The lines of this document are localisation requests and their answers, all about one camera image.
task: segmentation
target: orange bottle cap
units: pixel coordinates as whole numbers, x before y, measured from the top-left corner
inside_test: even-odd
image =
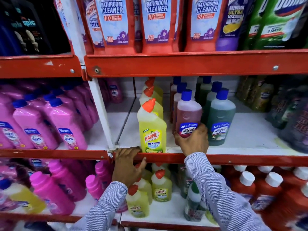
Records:
[[[147,97],[151,97],[153,95],[153,91],[154,91],[154,86],[151,86],[151,87],[148,87],[148,88],[144,89],[143,93]]]
[[[143,109],[148,113],[152,112],[154,109],[155,101],[156,99],[153,98],[151,100],[144,102],[144,104],[142,105]]]
[[[152,87],[154,84],[154,80],[153,79],[148,79],[147,81],[145,81],[145,85],[147,87]]]
[[[165,176],[165,170],[164,169],[157,170],[155,172],[155,175],[158,179],[162,179],[163,176]]]
[[[130,196],[133,196],[134,194],[136,194],[137,190],[138,190],[138,186],[137,185],[131,185],[129,187],[129,189],[128,189],[128,194]]]

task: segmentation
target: human hand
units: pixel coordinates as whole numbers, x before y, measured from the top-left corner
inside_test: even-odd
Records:
[[[197,151],[206,154],[209,148],[208,129],[203,123],[200,123],[198,128],[186,139],[183,139],[177,132],[174,132],[173,135],[175,142],[179,144],[185,156],[189,156]]]
[[[133,161],[138,152],[141,152],[140,147],[120,148],[117,150],[112,181],[122,182],[129,188],[141,177],[147,161],[146,157],[144,157],[139,168],[135,168]]]

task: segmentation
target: shelf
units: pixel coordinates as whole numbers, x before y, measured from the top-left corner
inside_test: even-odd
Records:
[[[116,142],[121,134],[124,123],[128,117],[134,97],[124,97],[121,104],[110,103],[107,108],[107,117],[111,129],[111,137]],[[2,149],[0,157],[17,158],[48,158],[48,159],[107,159],[107,140],[100,121],[94,124],[93,128],[84,133],[88,149],[87,150],[68,150],[62,142],[56,150],[38,149]]]
[[[200,222],[187,221],[183,215],[186,199],[180,195],[180,189],[173,183],[172,197],[169,202],[153,200],[150,205],[150,214],[145,218],[135,218],[129,211],[122,213],[120,225],[164,230],[220,230],[218,225],[208,221],[203,215]]]
[[[0,73],[1,78],[82,76],[79,59],[67,54],[0,57]]]
[[[53,221],[53,222],[63,222],[63,223],[75,223],[80,220],[85,214],[87,214],[90,209],[96,204],[94,198],[87,193],[86,197],[79,202],[76,202],[76,207],[73,213],[69,216],[54,215],[49,212],[46,208],[40,214],[26,214],[23,208],[19,207],[13,211],[0,212],[0,218],[5,218],[14,221]],[[117,225],[120,221],[121,214],[116,214],[112,225]]]
[[[87,55],[92,77],[308,73],[308,50],[252,50],[154,55]]]
[[[308,166],[308,155],[292,150],[280,140],[277,136],[278,129],[265,120],[264,113],[253,113],[238,100],[234,98],[231,100],[236,103],[237,113],[225,143],[208,149],[207,156],[212,164]],[[120,147],[141,145],[136,112],[139,108],[140,103],[135,102],[119,139]],[[164,120],[167,123],[167,154],[140,153],[135,160],[142,160],[145,156],[148,162],[184,162],[185,156],[181,154],[180,147],[174,143],[169,115],[170,113],[164,113]]]

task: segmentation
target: shirt sleeve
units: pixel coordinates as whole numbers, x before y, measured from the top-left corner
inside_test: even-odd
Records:
[[[222,231],[271,231],[250,203],[226,185],[225,178],[214,171],[204,153],[189,155],[185,165]]]
[[[69,230],[107,231],[111,226],[117,209],[124,202],[126,194],[127,187],[123,183],[117,181],[110,183],[97,205],[91,208],[91,210]]]

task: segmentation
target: white bottle cap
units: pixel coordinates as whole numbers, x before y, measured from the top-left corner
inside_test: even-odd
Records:
[[[301,188],[302,193],[308,198],[308,182]]]
[[[280,167],[281,169],[291,171],[293,167]]]
[[[308,167],[296,167],[293,174],[302,180],[308,180]]]
[[[266,176],[265,181],[272,187],[278,187],[283,182],[283,178],[278,173],[270,172]]]
[[[235,169],[236,171],[244,172],[245,169],[246,169],[246,167],[247,167],[247,165],[235,165],[235,166],[233,166],[233,167],[234,167],[234,169]]]
[[[269,173],[274,166],[258,166],[258,170],[260,170],[263,173]]]
[[[242,172],[241,176],[240,176],[240,182],[244,185],[244,186],[251,186],[252,183],[254,182],[255,177],[251,172],[248,171],[244,171]]]

